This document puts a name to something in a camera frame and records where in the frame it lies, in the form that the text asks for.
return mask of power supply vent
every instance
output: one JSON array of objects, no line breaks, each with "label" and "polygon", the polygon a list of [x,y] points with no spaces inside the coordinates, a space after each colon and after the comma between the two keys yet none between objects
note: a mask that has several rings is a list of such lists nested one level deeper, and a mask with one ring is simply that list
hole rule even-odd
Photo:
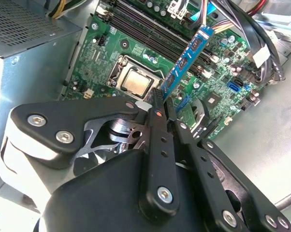
[{"label": "power supply vent", "polygon": [[0,0],[0,42],[14,46],[52,33],[61,28],[34,15],[11,0]]}]

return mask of blue sata port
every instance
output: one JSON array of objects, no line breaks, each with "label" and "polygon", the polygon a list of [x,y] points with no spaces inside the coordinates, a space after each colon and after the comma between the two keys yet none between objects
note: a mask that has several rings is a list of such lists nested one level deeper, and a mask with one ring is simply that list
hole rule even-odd
[{"label": "blue sata port", "polygon": [[231,90],[235,91],[236,93],[240,92],[240,90],[241,90],[240,86],[232,81],[229,81],[227,83],[227,87],[230,88]]}]

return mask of motherboard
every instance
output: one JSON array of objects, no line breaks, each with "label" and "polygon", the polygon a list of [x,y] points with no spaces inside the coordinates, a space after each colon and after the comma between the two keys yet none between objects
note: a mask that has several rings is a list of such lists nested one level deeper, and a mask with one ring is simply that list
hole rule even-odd
[{"label": "motherboard", "polygon": [[[106,0],[88,26],[64,100],[128,96],[144,101],[160,88],[198,27],[189,3],[174,13],[170,0]],[[215,23],[207,18],[208,25]],[[256,67],[247,43],[232,30],[212,36],[171,93],[177,117],[194,138],[212,126],[213,139],[241,110],[259,103]]]}]

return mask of gray metal panel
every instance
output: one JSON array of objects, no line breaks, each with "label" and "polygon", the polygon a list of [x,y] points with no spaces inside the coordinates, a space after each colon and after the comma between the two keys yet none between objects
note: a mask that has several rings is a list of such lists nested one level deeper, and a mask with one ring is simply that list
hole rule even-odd
[{"label": "gray metal panel", "polygon": [[0,57],[79,31],[76,25],[45,17],[39,4],[28,0],[0,0]]},{"label": "gray metal panel", "polygon": [[291,55],[286,81],[269,86],[256,107],[239,114],[216,143],[276,203],[291,194]]},{"label": "gray metal panel", "polygon": [[12,108],[58,98],[79,35],[72,33],[16,57],[0,58],[0,146]]}]

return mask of red wire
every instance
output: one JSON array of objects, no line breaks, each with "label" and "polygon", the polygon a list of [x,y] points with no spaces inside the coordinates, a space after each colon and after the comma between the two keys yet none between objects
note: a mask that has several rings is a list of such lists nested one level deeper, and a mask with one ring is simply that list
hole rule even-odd
[{"label": "red wire", "polygon": [[267,0],[262,0],[257,6],[255,6],[252,11],[250,11],[248,14],[250,16],[253,16],[255,15],[263,6],[264,4],[266,3]]}]

